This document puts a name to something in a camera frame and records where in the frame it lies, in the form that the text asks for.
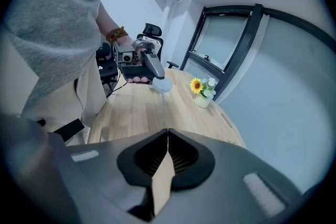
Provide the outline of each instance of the chair armrest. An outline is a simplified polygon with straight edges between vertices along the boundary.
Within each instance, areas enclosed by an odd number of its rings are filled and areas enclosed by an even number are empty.
[[[172,68],[172,67],[176,67],[179,68],[179,66],[173,62],[167,61],[167,63],[169,63],[169,67],[168,68]]]

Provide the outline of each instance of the white flower pot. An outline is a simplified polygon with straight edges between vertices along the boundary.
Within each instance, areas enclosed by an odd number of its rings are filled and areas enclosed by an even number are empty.
[[[201,95],[200,93],[196,95],[195,97],[195,103],[200,107],[200,108],[206,108],[210,104],[211,99],[208,99]]]

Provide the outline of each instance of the beaded bracelet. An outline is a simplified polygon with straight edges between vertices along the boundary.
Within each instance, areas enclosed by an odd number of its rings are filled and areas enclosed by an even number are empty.
[[[113,44],[118,38],[123,37],[123,36],[128,36],[127,32],[124,30],[124,27],[116,28],[111,31],[109,31],[106,35],[106,40],[110,43]]]

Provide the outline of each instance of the yellow flower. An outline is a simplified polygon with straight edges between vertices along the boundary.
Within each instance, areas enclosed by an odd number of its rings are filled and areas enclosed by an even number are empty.
[[[190,88],[194,93],[199,93],[203,89],[203,84],[200,79],[193,79],[190,83]]]

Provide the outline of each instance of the table top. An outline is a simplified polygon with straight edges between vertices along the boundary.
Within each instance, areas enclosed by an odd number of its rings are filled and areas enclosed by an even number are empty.
[[[205,109],[195,104],[190,73],[165,69],[165,77],[173,82],[167,93],[146,84],[126,84],[110,95],[93,123],[88,143],[174,128],[245,147],[235,124],[214,101]],[[121,77],[116,88],[124,83]]]

